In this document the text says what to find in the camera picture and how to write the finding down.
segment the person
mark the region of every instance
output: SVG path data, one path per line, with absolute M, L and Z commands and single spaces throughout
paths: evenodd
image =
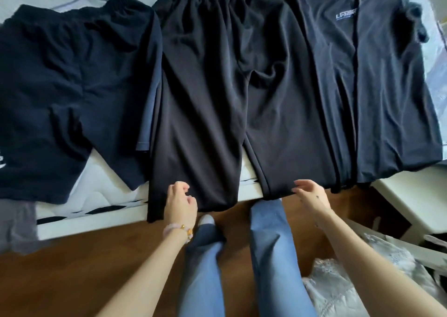
M 447 310 L 375 252 L 331 209 L 324 189 L 310 180 L 292 191 L 322 229 L 371 317 L 445 317 Z M 159 247 L 99 312 L 98 317 L 152 316 L 173 262 L 189 240 L 197 202 L 189 186 L 169 186 L 167 235 Z M 225 237 L 204 215 L 186 246 L 177 316 L 225 316 L 217 256 Z M 316 311 L 301 280 L 293 237 L 280 199 L 260 200 L 250 209 L 250 252 L 260 317 L 310 317 Z

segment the shirt logo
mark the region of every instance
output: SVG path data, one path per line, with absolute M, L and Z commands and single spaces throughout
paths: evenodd
M 357 12 L 357 8 L 352 9 L 352 10 L 347 10 L 347 11 L 340 12 L 337 15 L 335 15 L 335 20 L 340 20 L 340 19 L 352 17 L 353 15 L 356 14 L 356 12 Z
M 1 164 L 2 161 L 3 161 L 3 156 L 0 156 L 0 169 L 4 168 L 6 166 L 5 163 Z

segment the hand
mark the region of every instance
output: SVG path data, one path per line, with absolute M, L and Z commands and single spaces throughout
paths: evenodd
M 192 229 L 197 219 L 197 201 L 186 192 L 190 186 L 185 182 L 176 182 L 168 188 L 165 206 L 165 224 L 185 225 Z
M 296 193 L 314 218 L 331 210 L 328 196 L 322 186 L 310 179 L 297 179 L 294 183 L 296 187 L 292 189 L 292 192 Z

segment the blue jeans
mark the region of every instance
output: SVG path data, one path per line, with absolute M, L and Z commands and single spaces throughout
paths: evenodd
M 186 247 L 178 317 L 224 317 L 217 266 L 225 237 L 201 225 Z M 299 272 L 295 245 L 280 199 L 258 201 L 250 211 L 250 252 L 260 317 L 316 317 Z

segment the forearm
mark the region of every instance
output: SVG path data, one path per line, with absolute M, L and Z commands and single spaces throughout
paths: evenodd
M 175 258 L 186 240 L 185 231 L 172 230 L 97 317 L 152 316 Z
M 375 252 L 332 210 L 318 215 L 317 224 L 371 317 L 447 315 L 440 303 Z

